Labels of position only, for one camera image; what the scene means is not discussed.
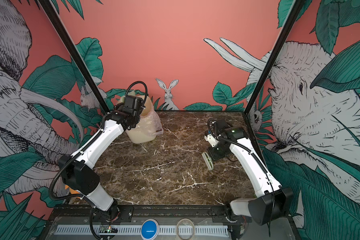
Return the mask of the cream trash bin with bag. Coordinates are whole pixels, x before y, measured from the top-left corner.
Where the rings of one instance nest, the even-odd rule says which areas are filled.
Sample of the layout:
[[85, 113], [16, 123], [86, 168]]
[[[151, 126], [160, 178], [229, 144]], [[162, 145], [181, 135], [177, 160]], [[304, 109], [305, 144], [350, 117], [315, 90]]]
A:
[[140, 121], [135, 128], [126, 129], [128, 137], [134, 144], [150, 142], [157, 135], [163, 133], [163, 128], [159, 115], [154, 110], [154, 105], [150, 98], [145, 102], [145, 108], [140, 114]]

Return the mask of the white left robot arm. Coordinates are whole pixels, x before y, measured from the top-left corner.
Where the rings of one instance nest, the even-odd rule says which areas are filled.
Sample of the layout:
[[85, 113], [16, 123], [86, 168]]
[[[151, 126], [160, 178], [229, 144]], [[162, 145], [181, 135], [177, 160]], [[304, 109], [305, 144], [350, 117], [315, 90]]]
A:
[[117, 201], [101, 186], [100, 177], [94, 171], [94, 167], [102, 153], [117, 137], [137, 126], [148, 98], [148, 91], [144, 91], [144, 97], [141, 98], [130, 96], [127, 90], [124, 101], [103, 116], [99, 130], [90, 140], [73, 154], [64, 155], [59, 159], [60, 170], [49, 187], [49, 197], [52, 200], [71, 198], [54, 194], [55, 184], [58, 179], [62, 179], [64, 184], [77, 191], [75, 197], [88, 202], [105, 221], [113, 222], [118, 219], [120, 211]]

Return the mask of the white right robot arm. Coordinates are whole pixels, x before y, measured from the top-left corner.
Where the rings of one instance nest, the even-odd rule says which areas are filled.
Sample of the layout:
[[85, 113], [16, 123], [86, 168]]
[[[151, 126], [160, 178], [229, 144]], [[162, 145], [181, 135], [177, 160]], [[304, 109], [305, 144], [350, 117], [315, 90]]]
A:
[[261, 160], [249, 135], [241, 127], [233, 127], [225, 120], [207, 121], [205, 140], [210, 144], [202, 157], [211, 171], [214, 162], [233, 154], [246, 172], [253, 189], [254, 199], [236, 199], [230, 202], [235, 216], [251, 217], [255, 223], [269, 224], [288, 215], [293, 191], [282, 184], [268, 170]]

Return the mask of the pale green hand brush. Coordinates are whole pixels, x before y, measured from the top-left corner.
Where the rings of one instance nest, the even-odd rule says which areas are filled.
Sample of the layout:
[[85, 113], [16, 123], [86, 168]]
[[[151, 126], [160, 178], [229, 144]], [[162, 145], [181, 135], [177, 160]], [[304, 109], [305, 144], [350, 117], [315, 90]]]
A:
[[202, 157], [207, 165], [208, 170], [212, 171], [214, 169], [214, 164], [213, 164], [213, 160], [210, 157], [210, 155], [207, 152], [203, 152]]

